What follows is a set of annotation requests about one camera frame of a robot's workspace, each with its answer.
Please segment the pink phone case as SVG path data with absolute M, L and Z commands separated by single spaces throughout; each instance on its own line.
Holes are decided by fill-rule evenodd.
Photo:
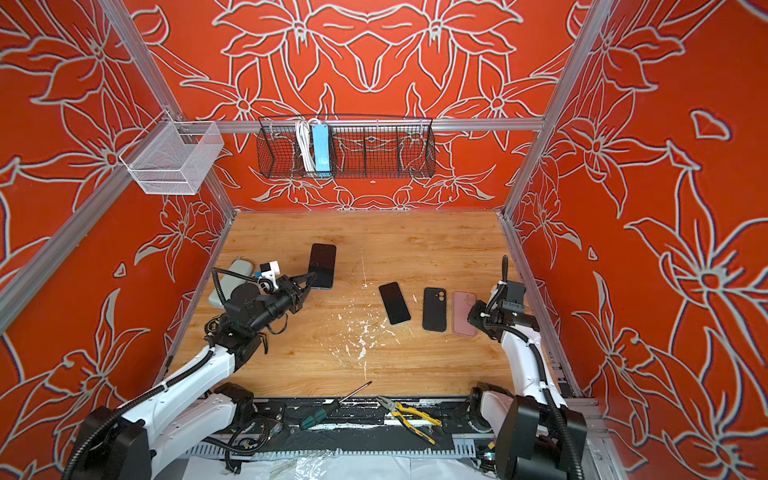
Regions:
M 452 330 L 457 336 L 474 337 L 477 329 L 470 324 L 469 316 L 476 302 L 472 293 L 456 291 L 453 293 Z

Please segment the black phone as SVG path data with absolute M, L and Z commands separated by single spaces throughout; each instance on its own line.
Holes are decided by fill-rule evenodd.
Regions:
M 315 274 L 313 289 L 328 290 L 333 287 L 336 254 L 337 247 L 332 244 L 314 243 L 311 246 L 308 270 Z
M 402 290 L 397 282 L 380 285 L 379 293 L 391 325 L 399 325 L 412 319 Z

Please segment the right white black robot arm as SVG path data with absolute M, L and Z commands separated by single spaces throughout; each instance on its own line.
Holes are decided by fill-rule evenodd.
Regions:
M 504 256 L 489 300 L 476 301 L 467 317 L 500 344 L 515 387 L 512 393 L 490 385 L 476 389 L 474 416 L 495 436 L 487 461 L 499 479 L 584 479 L 586 421 L 568 407 L 549 371 L 540 326 L 523 304 L 525 292 L 509 278 Z

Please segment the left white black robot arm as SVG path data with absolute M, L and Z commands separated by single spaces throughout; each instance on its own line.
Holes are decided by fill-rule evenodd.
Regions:
M 273 322 L 298 313 L 316 273 L 279 276 L 262 292 L 259 280 L 239 275 L 230 295 L 226 270 L 213 268 L 214 291 L 225 308 L 214 318 L 202 350 L 179 370 L 138 397 L 111 409 L 99 407 L 82 422 L 62 473 L 65 479 L 154 479 L 206 437 L 233 424 L 252 407 L 252 396 L 204 394 L 267 347 Z

